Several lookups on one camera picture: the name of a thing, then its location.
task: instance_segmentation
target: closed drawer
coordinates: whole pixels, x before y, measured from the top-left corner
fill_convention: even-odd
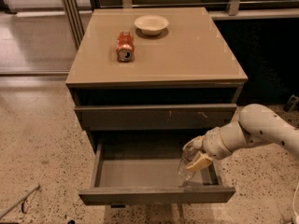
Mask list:
[[[236,104],[77,106],[82,129],[175,130],[223,126]]]
[[[182,182],[182,146],[199,133],[130,131],[101,134],[91,187],[79,192],[86,205],[226,203],[235,189],[221,183],[215,165]]]

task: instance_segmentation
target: bowl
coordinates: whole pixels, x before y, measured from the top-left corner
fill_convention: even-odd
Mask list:
[[[168,26],[169,22],[165,17],[157,15],[141,16],[135,20],[135,26],[144,35],[158,35]]]

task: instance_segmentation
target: gray floor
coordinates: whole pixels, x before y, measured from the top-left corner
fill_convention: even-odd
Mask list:
[[[89,18],[82,15],[85,26]],[[64,16],[0,13],[0,71],[65,70],[75,55]],[[0,213],[40,185],[23,211],[18,205],[0,223],[291,222],[299,160],[276,144],[218,161],[223,183],[236,188],[228,203],[85,206],[78,191],[90,186],[94,154],[73,107],[63,77],[0,77]],[[299,127],[298,111],[270,108]]]

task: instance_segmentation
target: soda can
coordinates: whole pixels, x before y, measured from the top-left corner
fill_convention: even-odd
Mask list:
[[[121,32],[118,35],[116,53],[120,62],[129,62],[134,57],[134,38],[130,32]]]

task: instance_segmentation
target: cabinet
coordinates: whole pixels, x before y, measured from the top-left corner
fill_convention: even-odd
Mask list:
[[[145,36],[134,21],[169,26]],[[130,31],[135,59],[119,63],[116,39]],[[66,80],[95,152],[86,204],[223,203],[216,165],[181,183],[181,148],[230,122],[247,76],[203,7],[96,9]]]

